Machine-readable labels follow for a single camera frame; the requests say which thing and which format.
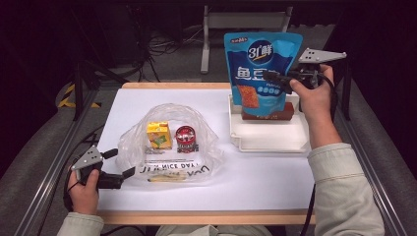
left hand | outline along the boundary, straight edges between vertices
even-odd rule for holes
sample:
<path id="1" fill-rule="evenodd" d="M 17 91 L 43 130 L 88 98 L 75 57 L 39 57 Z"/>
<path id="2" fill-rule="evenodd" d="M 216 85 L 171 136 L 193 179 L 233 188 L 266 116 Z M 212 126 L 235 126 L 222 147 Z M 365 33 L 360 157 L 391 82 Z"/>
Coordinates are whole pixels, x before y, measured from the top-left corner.
<path id="1" fill-rule="evenodd" d="M 98 192 L 96 190 L 99 172 L 94 169 L 87 180 L 86 185 L 77 184 L 74 186 L 69 194 L 73 202 L 74 212 L 82 214 L 97 214 Z M 70 188 L 77 183 L 76 172 L 73 171 L 70 176 L 67 188 Z"/>

red can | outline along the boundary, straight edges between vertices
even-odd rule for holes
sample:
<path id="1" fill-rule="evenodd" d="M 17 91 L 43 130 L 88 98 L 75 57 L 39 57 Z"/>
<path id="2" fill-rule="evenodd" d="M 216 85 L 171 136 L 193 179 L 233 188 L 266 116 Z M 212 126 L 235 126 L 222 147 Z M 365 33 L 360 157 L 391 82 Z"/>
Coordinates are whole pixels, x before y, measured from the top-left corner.
<path id="1" fill-rule="evenodd" d="M 199 151 L 199 146 L 196 143 L 196 132 L 191 126 L 181 126 L 175 133 L 177 140 L 177 151 L 189 153 Z"/>

gray sleeve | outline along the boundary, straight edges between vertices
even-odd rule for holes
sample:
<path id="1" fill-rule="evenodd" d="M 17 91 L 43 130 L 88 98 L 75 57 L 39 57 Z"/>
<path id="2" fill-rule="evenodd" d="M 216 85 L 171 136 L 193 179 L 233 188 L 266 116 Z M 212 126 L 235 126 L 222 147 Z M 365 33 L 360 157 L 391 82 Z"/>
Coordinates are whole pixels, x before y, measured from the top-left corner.
<path id="1" fill-rule="evenodd" d="M 95 236 L 100 235 L 103 226 L 99 216 L 69 212 L 57 235 Z"/>
<path id="2" fill-rule="evenodd" d="M 371 186 L 352 147 L 334 144 L 309 154 L 316 182 L 316 235 L 384 235 Z"/>

black cable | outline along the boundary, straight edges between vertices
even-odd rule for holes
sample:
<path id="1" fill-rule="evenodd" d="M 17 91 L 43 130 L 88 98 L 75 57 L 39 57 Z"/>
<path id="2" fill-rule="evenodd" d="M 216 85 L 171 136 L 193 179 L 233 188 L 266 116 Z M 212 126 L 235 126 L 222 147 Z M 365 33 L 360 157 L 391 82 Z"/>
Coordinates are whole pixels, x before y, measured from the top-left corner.
<path id="1" fill-rule="evenodd" d="M 300 236 L 305 236 L 307 233 L 307 229 L 310 225 L 310 219 L 312 218 L 313 214 L 313 206 L 316 194 L 316 184 L 313 187 L 312 197 L 310 198 L 309 209 L 307 210 L 306 221 L 304 222 L 303 229 L 301 230 Z"/>
<path id="2" fill-rule="evenodd" d="M 338 102 L 337 92 L 336 92 L 336 89 L 334 88 L 334 84 L 331 82 L 329 78 L 327 78 L 324 75 L 321 75 L 321 77 L 330 86 L 330 115 L 331 115 L 331 121 L 334 121 L 334 115 L 336 113 L 336 106 Z"/>
<path id="3" fill-rule="evenodd" d="M 135 229 L 137 229 L 141 233 L 141 235 L 143 235 L 143 236 L 146 235 L 145 232 L 141 228 L 139 228 L 138 226 L 135 226 L 135 225 L 122 225 L 122 226 L 118 226 L 118 227 L 116 227 L 116 228 L 108 231 L 107 233 L 102 233 L 102 234 L 100 234 L 100 236 L 108 236 L 108 235 L 110 235 L 110 234 L 112 234 L 112 233 L 114 233 L 114 232 L 116 232 L 116 231 L 118 231 L 120 229 L 123 229 L 123 228 L 135 228 Z"/>
<path id="4" fill-rule="evenodd" d="M 172 53 L 176 52 L 178 49 L 180 49 L 181 47 L 183 47 L 185 45 L 190 45 L 193 42 L 198 41 L 198 40 L 194 39 L 194 37 L 196 37 L 201 31 L 203 31 L 203 28 L 199 29 L 197 32 L 195 32 L 189 38 L 183 39 L 180 44 L 176 43 L 175 41 L 166 39 L 163 35 L 155 35 L 155 36 L 150 38 L 149 52 L 157 53 L 157 54 L 152 54 L 152 56 L 160 56 L 160 55 L 163 55 L 163 54 L 172 54 Z M 152 41 L 154 39 L 158 39 L 158 38 L 162 38 L 163 40 L 162 41 L 158 40 L 157 42 L 152 43 Z M 164 49 L 163 50 L 154 49 L 157 46 L 164 46 Z"/>
<path id="5" fill-rule="evenodd" d="M 74 160 L 73 160 L 73 162 L 71 163 L 71 165 L 70 166 L 73 166 L 75 163 L 77 163 L 77 161 L 80 159 L 80 157 L 82 156 L 82 154 L 80 154 L 79 155 L 79 157 L 76 157 L 76 158 L 74 158 Z M 67 171 L 67 177 L 65 178 L 65 182 L 64 182 L 64 193 L 63 193 L 63 195 L 64 195 L 64 197 L 63 197 L 63 200 L 64 200 L 64 206 L 65 206 L 65 208 L 68 210 L 68 211 L 72 211 L 72 202 L 71 201 L 69 201 L 69 203 L 71 203 L 71 205 L 70 204 L 67 204 L 67 199 L 69 199 L 69 200 L 71 200 L 71 197 L 70 197 L 70 190 L 72 189 L 72 188 L 74 188 L 78 183 L 79 183 L 79 181 L 77 181 L 77 183 L 76 184 L 74 184 L 73 186 L 71 186 L 71 188 L 70 189 L 67 189 L 67 187 L 68 187 L 68 183 L 70 182 L 70 177 L 71 177 L 71 174 L 72 174 L 72 171 L 70 171 L 70 170 L 68 170 Z"/>
<path id="6" fill-rule="evenodd" d="M 80 181 L 77 181 L 77 183 L 73 184 L 70 188 L 68 188 L 67 192 L 70 192 L 74 187 L 76 187 L 78 184 L 81 184 Z"/>
<path id="7" fill-rule="evenodd" d="M 154 75 L 155 75 L 155 77 L 156 77 L 156 80 L 157 80 L 158 82 L 160 82 L 159 76 L 157 75 L 157 72 L 156 72 L 156 70 L 155 70 L 155 68 L 154 68 L 154 66 L 153 66 L 152 61 L 153 61 L 153 59 L 150 57 L 150 59 L 149 59 L 149 64 L 150 64 L 150 67 L 152 68 L 152 71 L 153 71 L 153 74 L 154 74 Z"/>
<path id="8" fill-rule="evenodd" d="M 73 153 L 74 153 L 74 151 L 76 151 L 76 149 L 79 147 L 79 145 L 80 144 L 82 144 L 83 142 L 85 142 L 89 137 L 91 137 L 97 130 L 99 130 L 99 129 L 101 129 L 101 128 L 103 128 L 104 127 L 104 124 L 103 125 L 100 125 L 99 127 L 97 127 L 97 128 L 95 128 L 93 131 L 91 131 L 90 133 L 88 133 L 79 143 L 77 143 L 76 144 L 76 146 L 71 150 L 71 152 L 70 152 L 70 154 L 67 156 L 67 158 L 65 159 L 65 163 L 67 163 L 68 162 L 68 160 L 71 158 L 71 156 L 73 155 Z M 65 169 L 65 164 L 64 165 L 62 165 L 62 167 L 61 167 L 61 169 L 59 170 L 59 173 L 58 173 L 58 176 L 60 177 L 61 175 L 62 175 L 62 172 L 64 171 L 64 169 Z M 56 193 L 56 189 L 57 189 L 57 187 L 58 187 L 58 184 L 59 184 L 59 178 L 55 181 L 55 183 L 53 184 L 53 187 L 52 187 L 52 190 L 51 190 L 51 197 L 50 197 L 50 199 L 49 199 L 49 203 L 48 203 L 48 206 L 46 207 L 46 211 L 45 211 L 45 215 L 43 216 L 43 219 L 42 219 L 42 221 L 40 222 L 40 226 L 39 226 L 39 229 L 38 229 L 38 231 L 37 231 L 37 235 L 39 236 L 40 235 L 40 233 L 42 232 L 42 229 L 43 229 L 43 225 L 45 224 L 45 221 L 46 221 L 46 216 L 48 215 L 48 213 L 49 213 L 49 210 L 50 210 L 50 208 L 51 208 L 51 206 L 52 206 L 52 202 L 53 202 L 53 199 L 54 199 L 54 197 L 55 197 L 55 193 Z"/>
<path id="9" fill-rule="evenodd" d="M 139 70 L 138 82 L 142 80 L 143 75 L 144 75 L 144 68 L 141 68 Z"/>

white paper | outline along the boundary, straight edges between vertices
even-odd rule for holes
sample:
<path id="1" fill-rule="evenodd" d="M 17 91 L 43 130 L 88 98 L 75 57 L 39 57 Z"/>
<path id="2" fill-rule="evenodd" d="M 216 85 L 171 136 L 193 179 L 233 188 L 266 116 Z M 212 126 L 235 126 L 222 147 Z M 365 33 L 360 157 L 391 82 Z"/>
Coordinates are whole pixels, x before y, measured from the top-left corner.
<path id="1" fill-rule="evenodd" d="M 202 183 L 125 180 L 120 190 L 100 190 L 99 210 L 263 210 L 307 208 L 314 180 L 307 152 L 241 152 L 230 142 L 230 89 L 134 89 L 117 92 L 102 136 L 101 152 L 117 148 L 120 137 L 154 106 L 177 103 L 198 110 L 218 135 L 222 166 Z M 103 170 L 120 174 L 115 158 Z"/>

